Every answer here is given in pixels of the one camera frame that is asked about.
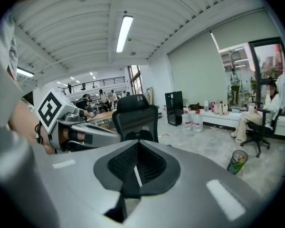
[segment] trash can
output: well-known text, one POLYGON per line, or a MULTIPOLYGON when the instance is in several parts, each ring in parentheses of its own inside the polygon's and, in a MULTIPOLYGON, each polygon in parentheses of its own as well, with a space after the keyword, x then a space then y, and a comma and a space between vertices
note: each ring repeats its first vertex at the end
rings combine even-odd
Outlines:
POLYGON ((248 155, 244 151, 236 150, 232 154, 227 170, 232 174, 237 174, 247 160, 248 155))

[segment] window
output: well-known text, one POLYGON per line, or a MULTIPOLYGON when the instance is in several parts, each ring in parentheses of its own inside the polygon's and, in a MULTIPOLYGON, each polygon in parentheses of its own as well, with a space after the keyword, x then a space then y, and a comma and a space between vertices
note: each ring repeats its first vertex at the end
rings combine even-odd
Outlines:
POLYGON ((244 43, 219 50, 219 53, 231 108, 246 107, 253 101, 265 103, 269 78, 277 80, 285 73, 285 53, 280 38, 244 43))
POLYGON ((257 92, 256 101, 265 103, 265 88, 269 78, 274 79, 285 73, 285 53, 280 38, 270 38, 249 43, 253 61, 256 65, 257 92))
POLYGON ((141 79, 141 72, 139 66, 138 65, 128 66, 128 71, 131 81, 132 93, 134 95, 142 94, 143 88, 142 88, 142 79, 141 79))
POLYGON ((231 107, 245 107, 256 99, 256 77, 248 43, 220 50, 231 107))

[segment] woman sitting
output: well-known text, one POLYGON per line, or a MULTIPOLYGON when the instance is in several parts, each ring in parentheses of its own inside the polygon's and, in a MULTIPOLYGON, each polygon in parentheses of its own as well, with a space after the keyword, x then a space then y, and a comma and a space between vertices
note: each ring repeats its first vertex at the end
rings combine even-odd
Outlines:
MULTIPOLYGON (((270 125, 272 121, 272 117, 276 111, 280 108, 280 96, 277 91, 276 84, 274 80, 270 80, 270 82, 266 85, 266 99, 263 109, 270 111, 270 113, 266 114, 266 125, 270 125)), ((262 112, 258 112, 255 110, 254 113, 243 112, 238 120, 238 125, 236 130, 231 133, 231 137, 236 138, 236 143, 242 143, 246 141, 246 129, 247 123, 253 122, 257 125, 262 125, 262 112)))

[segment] window frame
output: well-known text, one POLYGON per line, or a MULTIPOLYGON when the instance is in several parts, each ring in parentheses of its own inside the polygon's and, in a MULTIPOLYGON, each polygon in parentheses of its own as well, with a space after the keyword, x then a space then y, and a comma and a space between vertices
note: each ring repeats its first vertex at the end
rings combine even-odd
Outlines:
POLYGON ((133 95, 139 94, 139 92, 136 92, 135 83, 134 83, 138 78, 140 81, 141 90, 142 90, 142 94, 143 94, 143 87, 142 87, 143 85, 142 85, 141 71, 140 71, 139 65, 128 66, 128 72, 129 72, 129 77, 130 77, 130 82, 131 82, 132 94, 133 95), (133 75, 132 66, 137 67, 137 73, 135 75, 133 75))
MULTIPOLYGON (((269 82, 269 79, 268 78, 262 79, 261 68, 260 68, 259 61, 257 59, 255 47, 280 44, 281 49, 282 49, 283 54, 284 54, 284 58, 285 58, 285 47, 284 47, 282 39, 280 37, 250 41, 248 44, 249 44, 249 48, 250 48, 250 51, 252 54, 252 59, 253 59, 253 62, 255 65, 255 70, 256 70, 256 86, 257 86, 256 87, 256 101, 260 102, 261 101, 261 87, 263 85, 267 85, 269 82)), ((280 115, 285 116, 285 109, 280 115)))

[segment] concrete floor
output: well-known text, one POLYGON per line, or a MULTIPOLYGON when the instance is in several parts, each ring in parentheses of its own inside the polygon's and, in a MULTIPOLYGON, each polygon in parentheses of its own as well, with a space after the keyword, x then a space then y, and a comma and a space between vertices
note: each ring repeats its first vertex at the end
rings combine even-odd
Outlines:
POLYGON ((202 132, 195 133, 184 129, 182 125, 172 126, 163 118, 158 121, 160 143, 201 154, 223 168, 227 168, 235 150, 245 151, 248 161, 236 176, 249 184, 264 200, 271 198, 285 179, 285 141, 268 139, 270 149, 261 145, 261 155, 257 158, 256 143, 247 143, 241 147, 230 137, 231 132, 204 125, 202 132))

